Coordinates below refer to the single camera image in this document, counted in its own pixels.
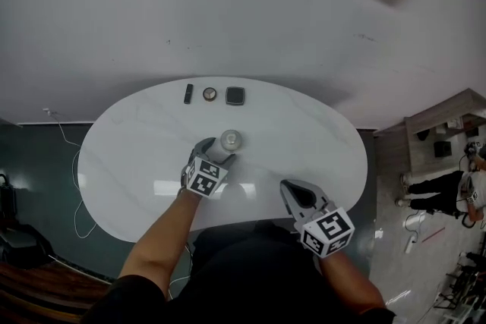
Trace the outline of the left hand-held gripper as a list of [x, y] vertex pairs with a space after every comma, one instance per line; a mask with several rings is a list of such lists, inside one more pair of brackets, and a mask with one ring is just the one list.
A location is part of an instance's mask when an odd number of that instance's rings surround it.
[[226, 178], [237, 155], [232, 153], [221, 162], [212, 162], [207, 150], [215, 140], [215, 137], [208, 137], [194, 146], [187, 164], [181, 170], [181, 189], [209, 198]]

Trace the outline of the white kidney-shaped table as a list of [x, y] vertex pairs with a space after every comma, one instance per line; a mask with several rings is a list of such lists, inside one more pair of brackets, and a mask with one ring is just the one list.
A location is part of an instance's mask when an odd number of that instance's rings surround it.
[[[184, 104], [188, 83], [194, 85]], [[203, 91], [217, 97], [206, 102]], [[245, 103], [226, 105], [227, 87], [243, 87]], [[111, 236], [138, 241], [176, 198], [194, 145], [229, 129], [241, 149], [215, 194], [203, 200], [193, 230], [283, 219], [283, 179], [320, 187], [351, 209], [368, 176], [365, 146], [355, 127], [328, 105], [303, 93], [235, 77], [198, 77], [146, 88], [118, 101], [84, 138], [77, 178], [87, 211]]]

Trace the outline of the person's black clothing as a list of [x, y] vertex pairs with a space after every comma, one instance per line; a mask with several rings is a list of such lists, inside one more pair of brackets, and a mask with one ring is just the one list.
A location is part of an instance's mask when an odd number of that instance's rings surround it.
[[213, 228], [194, 243], [188, 283], [172, 300], [151, 280], [128, 275], [80, 324], [393, 324], [395, 313], [345, 307], [318, 260], [271, 223], [253, 231]]

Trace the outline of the grey cylindrical cup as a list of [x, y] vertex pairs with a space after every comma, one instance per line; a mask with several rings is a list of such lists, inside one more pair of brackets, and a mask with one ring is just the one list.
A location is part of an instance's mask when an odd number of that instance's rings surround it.
[[216, 148], [216, 152], [210, 157], [212, 162], [221, 162], [227, 156], [234, 153], [236, 154], [242, 147], [243, 137], [234, 129], [224, 131], [219, 137], [219, 146]]

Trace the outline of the grey wooden shelf unit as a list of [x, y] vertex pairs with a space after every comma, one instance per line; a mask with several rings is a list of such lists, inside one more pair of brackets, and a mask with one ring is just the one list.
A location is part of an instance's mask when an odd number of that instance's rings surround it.
[[486, 144], [486, 97], [471, 89], [376, 132], [377, 173], [422, 176], [458, 168], [468, 143]]

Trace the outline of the person's left forearm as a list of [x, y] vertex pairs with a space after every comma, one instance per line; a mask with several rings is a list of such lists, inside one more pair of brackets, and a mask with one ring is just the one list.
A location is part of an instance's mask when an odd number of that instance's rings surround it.
[[172, 273], [185, 250], [201, 197], [183, 189], [134, 245], [120, 276], [139, 275], [169, 295]]

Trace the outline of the dark wooden furniture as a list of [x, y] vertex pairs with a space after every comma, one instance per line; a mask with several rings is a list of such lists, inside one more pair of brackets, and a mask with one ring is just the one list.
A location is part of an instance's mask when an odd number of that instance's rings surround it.
[[78, 324], [108, 288], [57, 262], [35, 269], [0, 263], [0, 324]]

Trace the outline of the black square compact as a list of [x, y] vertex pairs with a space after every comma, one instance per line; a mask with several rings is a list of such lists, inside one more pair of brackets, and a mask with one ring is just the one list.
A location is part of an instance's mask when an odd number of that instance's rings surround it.
[[245, 89], [243, 87], [227, 87], [225, 95], [226, 105], [240, 106], [245, 103]]

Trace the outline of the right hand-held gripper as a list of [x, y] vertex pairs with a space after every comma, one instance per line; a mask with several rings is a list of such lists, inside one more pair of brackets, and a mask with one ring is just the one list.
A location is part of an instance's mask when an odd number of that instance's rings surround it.
[[281, 180], [280, 193], [305, 249], [323, 259], [346, 247], [355, 226], [342, 207], [320, 187], [302, 180]]

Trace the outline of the person's right forearm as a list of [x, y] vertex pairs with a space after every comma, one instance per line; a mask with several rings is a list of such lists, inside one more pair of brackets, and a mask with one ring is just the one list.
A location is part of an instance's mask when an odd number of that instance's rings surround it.
[[318, 260], [320, 272], [341, 303], [358, 315], [385, 308], [381, 293], [342, 251]]

